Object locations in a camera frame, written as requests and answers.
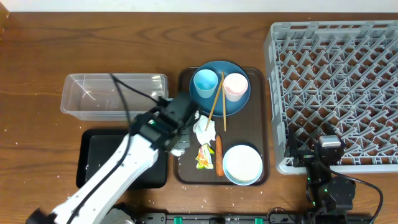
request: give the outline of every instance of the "black tray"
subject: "black tray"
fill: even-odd
[[[81,137],[76,186],[82,187],[116,151],[126,129],[89,129]],[[155,164],[142,173],[128,190],[161,188],[167,180],[168,155],[159,151]]]
[[[178,90],[189,93],[189,83],[197,67],[188,68],[180,75]],[[265,78],[256,68],[243,68],[248,75],[251,94],[246,105],[236,114],[226,117],[226,132],[224,132],[223,118],[213,117],[216,122],[216,132],[223,142],[223,154],[237,144],[247,144],[253,147],[261,155],[263,170],[260,178],[252,185],[261,185],[269,177],[269,155],[267,135],[266,89]],[[234,185],[224,175],[218,177],[216,170],[196,168],[200,144],[190,130],[190,147],[185,154],[174,160],[174,175],[183,184],[207,184],[207,185]],[[211,147],[215,149],[215,141],[211,141]]]

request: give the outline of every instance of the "white wall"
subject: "white wall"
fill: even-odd
[[[11,12],[398,12],[398,0],[0,0]]]

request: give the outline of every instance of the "wooden chopstick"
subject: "wooden chopstick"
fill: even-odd
[[[224,72],[221,72],[221,84],[224,85]],[[226,118],[225,118],[225,89],[223,89],[223,116],[224,116],[224,131],[226,131]]]
[[[222,86],[223,86],[223,79],[221,79],[220,85],[218,86],[216,98],[214,99],[213,107],[211,108],[210,115],[209,115],[209,120],[207,121],[205,131],[207,131],[207,127],[208,127],[209,124],[210,124],[211,117],[213,116],[214,108],[216,108],[216,104],[217,104],[217,100],[218,100],[218,95],[220,94],[220,90],[221,90],[221,87],[222,87]]]

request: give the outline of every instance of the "blue cup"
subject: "blue cup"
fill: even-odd
[[[209,69],[196,72],[193,77],[193,84],[200,97],[207,99],[211,97],[218,84],[217,74]]]

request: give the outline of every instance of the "table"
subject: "table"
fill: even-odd
[[[77,191],[82,133],[123,126],[63,114],[68,74],[164,73],[175,96],[184,68],[212,60],[228,59],[265,74],[262,45],[274,22],[383,19],[398,14],[11,13],[0,42],[0,223],[22,223],[37,207],[50,212],[64,202]],[[271,177],[260,187],[182,185],[170,160],[164,187],[126,192],[120,201],[171,213],[267,213],[276,206],[304,211],[307,178],[279,174],[269,144]],[[377,223],[398,222],[398,174],[354,177],[383,191]],[[353,211],[373,213],[378,201],[375,190],[357,185]]]

